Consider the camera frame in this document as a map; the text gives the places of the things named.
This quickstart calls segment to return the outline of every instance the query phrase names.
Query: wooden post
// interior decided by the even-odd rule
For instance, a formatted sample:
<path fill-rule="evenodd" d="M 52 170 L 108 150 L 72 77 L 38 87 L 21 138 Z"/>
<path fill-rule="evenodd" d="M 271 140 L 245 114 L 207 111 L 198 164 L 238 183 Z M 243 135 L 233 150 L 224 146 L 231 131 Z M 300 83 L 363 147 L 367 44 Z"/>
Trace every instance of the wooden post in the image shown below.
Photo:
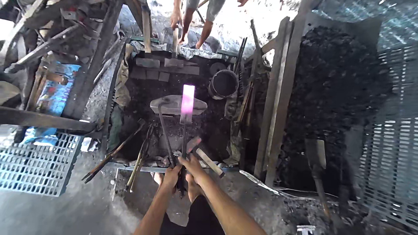
<path fill-rule="evenodd" d="M 141 8 L 145 53 L 151 53 L 150 9 L 147 5 L 142 5 Z"/>
<path fill-rule="evenodd" d="M 278 82 L 277 94 L 278 104 L 275 115 L 274 127 L 270 126 L 270 132 L 273 132 L 271 137 L 271 150 L 268 157 L 267 175 L 265 184 L 269 187 L 273 186 L 273 180 L 276 175 L 276 164 L 282 146 L 283 132 L 287 117 L 287 108 L 289 105 L 290 96 L 292 94 L 293 79 L 295 78 L 296 61 L 299 56 L 301 39 L 303 30 L 305 28 L 306 14 L 311 10 L 311 0 L 302 0 L 299 12 L 294 19 L 294 28 L 292 32 L 291 41 L 285 60 L 285 67 L 283 71 L 283 79 Z"/>
<path fill-rule="evenodd" d="M 265 161 L 267 138 L 269 136 L 271 117 L 273 115 L 273 105 L 277 91 L 277 82 L 279 79 L 279 70 L 282 61 L 283 45 L 285 43 L 286 35 L 290 34 L 290 32 L 286 32 L 287 25 L 291 24 L 289 20 L 289 17 L 282 19 L 280 22 L 278 35 L 276 37 L 277 40 L 275 41 L 274 59 L 273 65 L 271 67 L 270 79 L 268 82 L 267 96 L 264 104 L 263 122 L 261 125 L 260 140 L 258 142 L 257 160 L 255 161 L 254 169 L 254 176 L 258 179 L 261 177 Z"/>

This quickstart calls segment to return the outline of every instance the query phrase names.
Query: wooden beam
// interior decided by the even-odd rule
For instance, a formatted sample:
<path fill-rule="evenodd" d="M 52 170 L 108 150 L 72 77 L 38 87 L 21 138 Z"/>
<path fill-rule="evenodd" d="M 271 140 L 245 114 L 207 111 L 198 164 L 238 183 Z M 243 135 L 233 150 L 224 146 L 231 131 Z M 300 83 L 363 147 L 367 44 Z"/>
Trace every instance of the wooden beam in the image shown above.
<path fill-rule="evenodd" d="M 142 23 L 142 9 L 141 3 L 138 0 L 125 0 L 126 5 L 128 5 L 129 10 L 131 11 L 133 17 L 135 18 L 136 24 L 144 34 L 144 28 Z"/>
<path fill-rule="evenodd" d="M 274 47 L 276 46 L 278 37 L 279 37 L 279 35 L 277 35 L 275 38 L 271 39 L 264 46 L 261 47 L 261 55 L 265 55 L 267 52 L 269 52 L 272 49 L 274 49 Z M 249 63 L 250 61 L 252 61 L 252 59 L 254 59 L 254 54 L 252 54 L 250 57 L 248 57 L 245 60 L 244 64 Z"/>
<path fill-rule="evenodd" d="M 142 8 L 142 25 L 144 28 L 144 44 L 145 53 L 151 53 L 151 29 L 150 29 L 150 9 L 147 5 L 141 6 Z"/>
<path fill-rule="evenodd" d="M 311 0 L 302 0 L 298 14 L 294 19 L 294 28 L 285 61 L 283 79 L 278 82 L 276 94 L 276 97 L 278 97 L 278 104 L 273 130 L 270 128 L 270 131 L 273 131 L 273 135 L 271 138 L 271 149 L 265 180 L 265 184 L 269 187 L 273 187 L 273 180 L 276 175 L 276 164 L 282 146 L 287 108 L 292 94 L 293 80 L 295 78 L 296 62 L 299 56 L 303 30 L 305 28 L 306 14 L 309 11 L 311 11 Z"/>
<path fill-rule="evenodd" d="M 15 27 L 10 32 L 8 39 L 5 40 L 3 47 L 0 51 L 0 68 L 3 70 L 6 58 L 8 55 L 8 52 L 10 48 L 13 45 L 13 42 L 18 38 L 18 34 L 23 29 L 26 21 L 28 18 L 30 18 L 36 11 L 38 11 L 41 7 L 43 7 L 43 4 L 46 0 L 36 0 L 32 6 L 29 8 L 29 10 L 23 15 L 23 17 L 19 20 L 19 22 L 15 25 Z"/>
<path fill-rule="evenodd" d="M 66 41 L 68 41 L 71 37 L 76 34 L 77 29 L 80 27 L 79 24 L 71 26 L 69 28 L 64 29 L 59 34 L 55 35 L 48 41 L 44 42 L 43 44 L 36 47 L 33 51 L 26 54 L 23 58 L 21 58 L 16 63 L 12 63 L 10 67 L 5 69 L 5 73 L 16 73 L 19 70 L 25 68 L 25 66 L 32 62 L 34 59 L 39 58 L 46 54 L 48 51 L 53 49 L 55 46 L 60 45 Z"/>
<path fill-rule="evenodd" d="M 257 159 L 255 161 L 254 176 L 258 179 L 261 178 L 263 171 L 265 151 L 267 147 L 267 138 L 270 129 L 271 117 L 273 115 L 273 105 L 275 101 L 275 95 L 277 91 L 280 65 L 282 62 L 283 46 L 285 44 L 286 35 L 291 32 L 287 32 L 287 26 L 290 23 L 290 18 L 285 17 L 280 22 L 277 40 L 275 40 L 275 50 L 273 65 L 271 67 L 270 79 L 268 82 L 267 96 L 264 104 L 263 122 L 261 125 L 260 140 L 258 142 Z"/>
<path fill-rule="evenodd" d="M 97 44 L 96 51 L 86 73 L 79 70 L 80 76 L 77 76 L 73 89 L 67 100 L 62 116 L 72 119 L 80 119 L 84 108 L 89 100 L 90 94 L 94 89 L 94 78 L 102 68 L 103 58 L 106 50 L 109 48 L 109 42 L 113 37 L 113 28 L 116 25 L 120 10 L 124 0 L 111 1 L 106 16 L 103 20 L 103 27 L 100 31 L 100 41 Z"/>
<path fill-rule="evenodd" d="M 49 21 L 57 19 L 61 15 L 60 8 L 65 9 L 70 6 L 77 7 L 80 2 L 81 0 L 61 0 L 56 2 L 29 17 L 25 22 L 25 27 L 30 29 L 39 29 L 46 25 Z"/>
<path fill-rule="evenodd" d="M 0 107 L 0 124 L 51 127 L 65 130 L 82 130 L 85 132 L 91 132 L 96 128 L 96 123 L 80 122 L 73 119 L 8 107 Z"/>

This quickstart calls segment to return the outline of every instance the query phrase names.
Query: wooden hammer handle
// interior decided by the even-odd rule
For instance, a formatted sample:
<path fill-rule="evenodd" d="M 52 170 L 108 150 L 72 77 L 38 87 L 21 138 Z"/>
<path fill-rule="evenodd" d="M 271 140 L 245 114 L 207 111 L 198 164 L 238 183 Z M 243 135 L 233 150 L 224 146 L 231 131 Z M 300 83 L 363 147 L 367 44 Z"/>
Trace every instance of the wooden hammer handle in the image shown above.
<path fill-rule="evenodd" d="M 217 166 L 200 148 L 196 149 L 196 153 L 209 165 L 209 167 L 219 176 L 224 177 L 225 173 Z"/>

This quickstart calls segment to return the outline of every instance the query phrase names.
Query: hammer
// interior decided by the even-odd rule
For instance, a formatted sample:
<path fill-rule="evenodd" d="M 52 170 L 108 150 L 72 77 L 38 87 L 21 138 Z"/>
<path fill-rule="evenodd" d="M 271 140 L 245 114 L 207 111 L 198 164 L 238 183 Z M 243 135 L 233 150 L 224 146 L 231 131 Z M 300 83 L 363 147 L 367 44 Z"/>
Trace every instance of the hammer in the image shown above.
<path fill-rule="evenodd" d="M 219 178 L 224 177 L 225 173 L 217 166 L 207 155 L 206 153 L 198 147 L 198 145 L 202 142 L 202 139 L 198 136 L 194 137 L 187 143 L 187 151 L 186 153 L 189 154 L 193 150 L 208 164 L 208 166 L 219 176 Z"/>

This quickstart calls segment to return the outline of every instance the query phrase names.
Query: bare foot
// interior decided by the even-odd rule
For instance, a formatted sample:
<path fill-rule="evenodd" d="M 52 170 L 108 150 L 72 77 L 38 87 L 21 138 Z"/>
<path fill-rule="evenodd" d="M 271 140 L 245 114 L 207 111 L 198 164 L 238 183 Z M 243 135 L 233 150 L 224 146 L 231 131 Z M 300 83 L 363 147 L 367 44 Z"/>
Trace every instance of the bare foot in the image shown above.
<path fill-rule="evenodd" d="M 184 46 L 184 45 L 187 45 L 187 43 L 189 43 L 189 40 L 187 38 L 187 33 L 186 33 L 184 37 L 180 38 L 180 40 L 178 41 L 178 44 L 180 46 Z"/>
<path fill-rule="evenodd" d="M 151 177 L 157 182 L 158 185 L 161 185 L 164 179 L 163 173 L 151 172 Z"/>
<path fill-rule="evenodd" d="M 196 43 L 196 49 L 200 49 L 200 47 L 203 45 L 203 43 L 202 42 L 200 42 L 200 41 L 198 41 L 197 43 Z"/>
<path fill-rule="evenodd" d="M 194 177 L 191 174 L 186 174 L 186 180 L 189 183 L 187 194 L 189 195 L 190 202 L 193 203 L 197 196 L 203 195 L 203 190 L 198 184 L 196 184 Z"/>

